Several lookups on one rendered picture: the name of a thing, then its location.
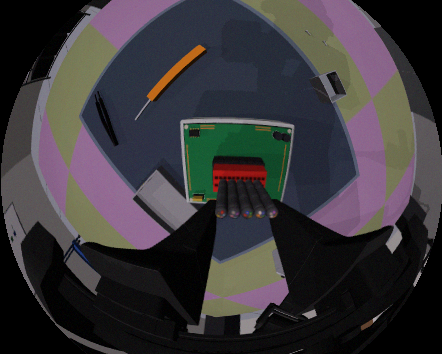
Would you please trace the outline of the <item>red power plug with black cables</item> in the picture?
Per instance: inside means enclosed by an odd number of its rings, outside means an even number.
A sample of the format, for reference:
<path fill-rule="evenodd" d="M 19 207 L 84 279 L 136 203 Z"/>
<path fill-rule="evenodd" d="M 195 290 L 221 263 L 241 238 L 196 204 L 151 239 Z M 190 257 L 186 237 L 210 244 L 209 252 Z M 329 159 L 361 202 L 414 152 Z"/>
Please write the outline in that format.
<path fill-rule="evenodd" d="M 232 219 L 240 217 L 275 218 L 278 214 L 266 189 L 265 166 L 215 165 L 214 192 L 217 192 L 215 214 Z"/>

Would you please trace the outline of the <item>dark blue work mat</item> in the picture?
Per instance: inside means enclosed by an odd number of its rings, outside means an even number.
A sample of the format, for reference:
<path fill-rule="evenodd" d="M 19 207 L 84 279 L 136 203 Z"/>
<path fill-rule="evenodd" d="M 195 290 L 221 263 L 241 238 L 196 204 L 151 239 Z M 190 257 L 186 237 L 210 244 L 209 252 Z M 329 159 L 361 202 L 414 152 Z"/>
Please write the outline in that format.
<path fill-rule="evenodd" d="M 196 46 L 187 68 L 135 121 L 156 83 Z M 181 120 L 262 118 L 295 126 L 282 202 L 311 217 L 357 177 L 350 133 L 337 103 L 321 103 L 308 78 L 320 75 L 280 27 L 241 0 L 180 0 L 157 13 L 112 56 L 80 120 L 112 170 L 136 193 L 164 166 L 184 186 Z M 97 91 L 119 145 L 97 112 Z M 96 95 L 96 98 L 95 98 Z M 272 241 L 270 218 L 217 217 L 212 259 L 231 261 Z"/>

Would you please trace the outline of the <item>green circuit board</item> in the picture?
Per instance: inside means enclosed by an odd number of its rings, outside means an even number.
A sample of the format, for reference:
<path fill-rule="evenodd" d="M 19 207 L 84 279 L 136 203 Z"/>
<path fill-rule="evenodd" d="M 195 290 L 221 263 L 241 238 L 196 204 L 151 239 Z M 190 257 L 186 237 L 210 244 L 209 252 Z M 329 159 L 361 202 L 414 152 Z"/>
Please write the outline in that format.
<path fill-rule="evenodd" d="M 184 128 L 189 201 L 192 201 L 194 194 L 205 194 L 205 202 L 211 199 L 217 201 L 212 182 L 212 161 L 215 156 L 262 157 L 266 170 L 265 189 L 272 199 L 280 201 L 291 142 L 276 140 L 272 132 L 291 136 L 291 128 L 240 123 L 204 123 L 184 125 Z M 189 130 L 200 130 L 200 136 L 189 137 Z"/>

